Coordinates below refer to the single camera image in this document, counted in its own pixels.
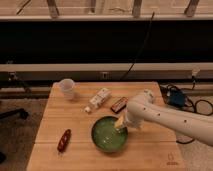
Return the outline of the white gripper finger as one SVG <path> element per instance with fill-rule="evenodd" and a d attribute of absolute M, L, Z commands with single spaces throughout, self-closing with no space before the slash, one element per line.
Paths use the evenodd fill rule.
<path fill-rule="evenodd" d="M 114 127 L 115 127 L 116 129 L 123 129 L 123 128 L 125 127 L 125 117 L 124 117 L 124 116 L 120 116 L 120 117 L 116 120 L 116 122 L 115 122 L 115 124 L 114 124 Z"/>

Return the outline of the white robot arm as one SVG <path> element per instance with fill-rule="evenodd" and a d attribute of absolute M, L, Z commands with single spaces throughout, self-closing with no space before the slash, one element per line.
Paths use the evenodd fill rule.
<path fill-rule="evenodd" d="M 160 124 L 213 147 L 213 117 L 155 105 L 154 95 L 149 89 L 128 100 L 126 113 L 115 122 L 115 127 L 139 127 L 143 120 Z"/>

